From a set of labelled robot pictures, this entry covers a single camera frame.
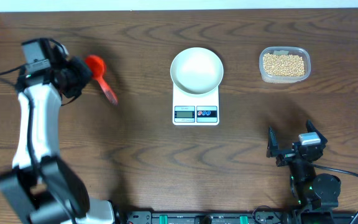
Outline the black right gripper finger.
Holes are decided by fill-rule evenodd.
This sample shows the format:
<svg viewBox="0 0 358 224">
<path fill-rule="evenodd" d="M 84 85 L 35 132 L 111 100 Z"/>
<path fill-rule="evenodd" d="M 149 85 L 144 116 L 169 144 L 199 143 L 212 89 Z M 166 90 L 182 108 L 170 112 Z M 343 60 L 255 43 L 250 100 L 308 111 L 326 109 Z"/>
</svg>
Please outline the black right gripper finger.
<svg viewBox="0 0 358 224">
<path fill-rule="evenodd" d="M 306 121 L 306 129 L 309 133 L 316 133 L 321 140 L 321 144 L 327 144 L 328 140 L 315 128 L 310 119 Z"/>
<path fill-rule="evenodd" d="M 279 154 L 279 146 L 275 132 L 271 126 L 268 127 L 267 157 L 276 157 Z"/>
</svg>

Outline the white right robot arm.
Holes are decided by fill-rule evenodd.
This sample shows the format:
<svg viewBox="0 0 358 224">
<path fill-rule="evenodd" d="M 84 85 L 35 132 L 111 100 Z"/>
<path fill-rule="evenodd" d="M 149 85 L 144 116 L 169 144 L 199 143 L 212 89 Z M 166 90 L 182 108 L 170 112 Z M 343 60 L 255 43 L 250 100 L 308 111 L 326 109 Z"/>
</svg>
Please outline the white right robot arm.
<svg viewBox="0 0 358 224">
<path fill-rule="evenodd" d="M 314 162 L 323 156 L 328 140 L 306 122 L 307 132 L 298 135 L 290 149 L 280 149 L 273 128 L 268 128 L 267 157 L 276 158 L 278 167 L 290 169 L 291 187 L 300 205 L 309 211 L 336 208 L 341 193 L 341 181 L 335 175 L 317 174 Z"/>
</svg>

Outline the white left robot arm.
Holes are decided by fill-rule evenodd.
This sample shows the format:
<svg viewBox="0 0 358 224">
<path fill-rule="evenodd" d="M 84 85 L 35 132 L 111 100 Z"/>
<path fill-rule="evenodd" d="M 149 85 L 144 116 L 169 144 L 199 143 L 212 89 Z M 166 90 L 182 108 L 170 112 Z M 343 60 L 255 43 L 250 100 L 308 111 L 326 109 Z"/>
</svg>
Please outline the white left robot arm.
<svg viewBox="0 0 358 224">
<path fill-rule="evenodd" d="M 108 200 L 88 195 L 85 184 L 60 157 L 58 116 L 62 96 L 75 99 L 104 72 L 101 59 L 45 58 L 26 65 L 17 81 L 21 127 L 12 169 L 0 173 L 0 191 L 22 223 L 115 223 Z"/>
</svg>

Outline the red measuring scoop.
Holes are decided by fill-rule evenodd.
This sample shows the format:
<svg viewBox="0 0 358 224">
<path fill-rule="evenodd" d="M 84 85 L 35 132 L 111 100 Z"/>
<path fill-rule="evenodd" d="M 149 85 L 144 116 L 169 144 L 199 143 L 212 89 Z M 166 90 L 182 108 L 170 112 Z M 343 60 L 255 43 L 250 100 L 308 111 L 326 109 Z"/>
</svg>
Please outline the red measuring scoop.
<svg viewBox="0 0 358 224">
<path fill-rule="evenodd" d="M 97 55 L 89 55 L 85 58 L 85 63 L 93 73 L 92 79 L 99 83 L 106 98 L 111 104 L 118 105 L 118 98 L 115 92 L 104 79 L 104 75 L 107 70 L 104 60 Z"/>
</svg>

